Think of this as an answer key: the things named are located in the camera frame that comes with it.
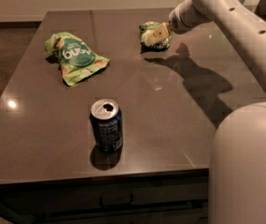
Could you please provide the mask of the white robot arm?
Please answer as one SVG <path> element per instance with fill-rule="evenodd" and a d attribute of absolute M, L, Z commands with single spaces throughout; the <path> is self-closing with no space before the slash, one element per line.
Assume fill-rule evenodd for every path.
<path fill-rule="evenodd" d="M 242 59 L 241 84 L 266 95 L 266 21 L 244 0 L 186 0 L 169 15 L 183 34 L 214 22 Z M 208 224 L 266 224 L 266 100 L 236 109 L 214 136 L 209 164 Z"/>

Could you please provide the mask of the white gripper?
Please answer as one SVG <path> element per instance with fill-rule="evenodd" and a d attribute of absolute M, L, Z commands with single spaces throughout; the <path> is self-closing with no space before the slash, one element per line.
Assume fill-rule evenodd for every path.
<path fill-rule="evenodd" d="M 213 18 L 199 0 L 185 0 L 170 12 L 169 24 L 163 22 L 156 25 L 151 24 L 148 27 L 149 34 L 145 38 L 145 44 L 153 46 L 162 42 L 170 37 L 171 30 L 178 35 L 182 35 L 201 24 L 212 21 Z"/>

